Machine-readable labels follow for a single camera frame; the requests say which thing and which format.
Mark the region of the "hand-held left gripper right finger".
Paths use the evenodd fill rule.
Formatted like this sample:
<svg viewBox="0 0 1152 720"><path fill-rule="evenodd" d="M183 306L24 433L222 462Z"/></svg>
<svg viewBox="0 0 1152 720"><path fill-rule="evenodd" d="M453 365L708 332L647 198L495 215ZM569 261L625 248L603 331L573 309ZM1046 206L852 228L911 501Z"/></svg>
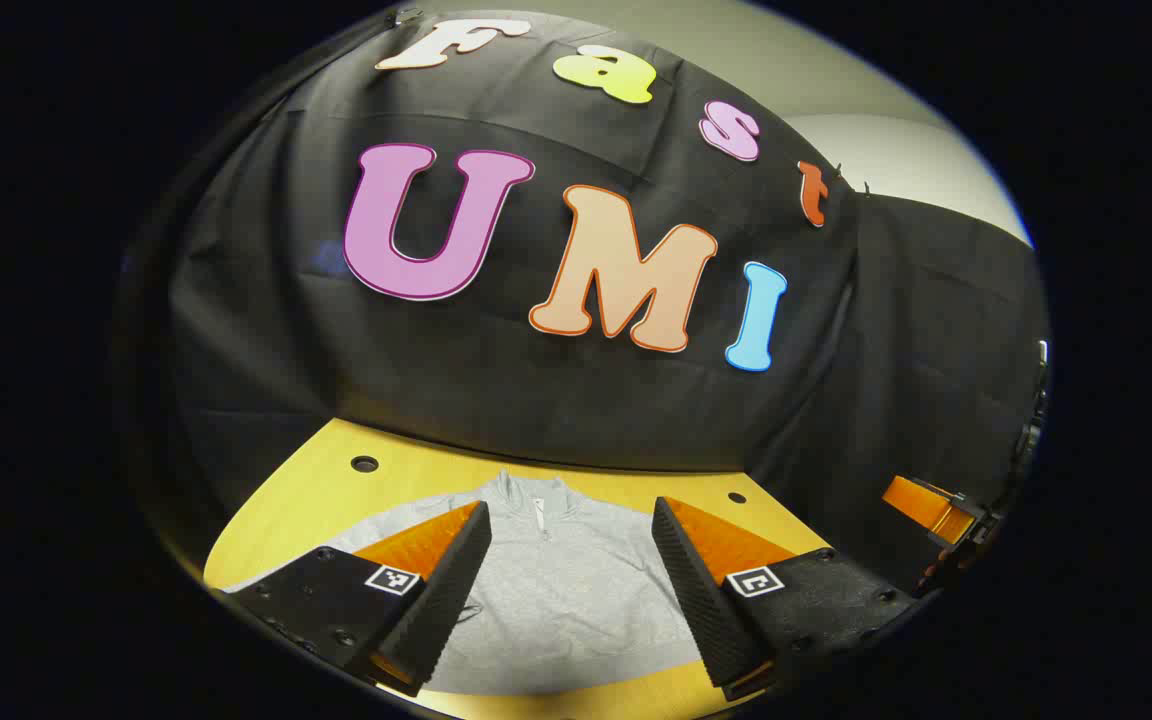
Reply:
<svg viewBox="0 0 1152 720"><path fill-rule="evenodd" d="M710 683L728 702L820 682L922 611L835 548L795 553L677 498L655 501L652 537Z"/></svg>

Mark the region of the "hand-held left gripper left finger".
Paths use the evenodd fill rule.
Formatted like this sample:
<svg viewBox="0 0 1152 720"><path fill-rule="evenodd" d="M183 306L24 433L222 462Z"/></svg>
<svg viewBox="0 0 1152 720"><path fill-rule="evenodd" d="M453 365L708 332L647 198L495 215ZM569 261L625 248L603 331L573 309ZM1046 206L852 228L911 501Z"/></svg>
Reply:
<svg viewBox="0 0 1152 720"><path fill-rule="evenodd" d="M316 547L227 597L308 655L416 696L490 543L488 505L473 501L361 550Z"/></svg>

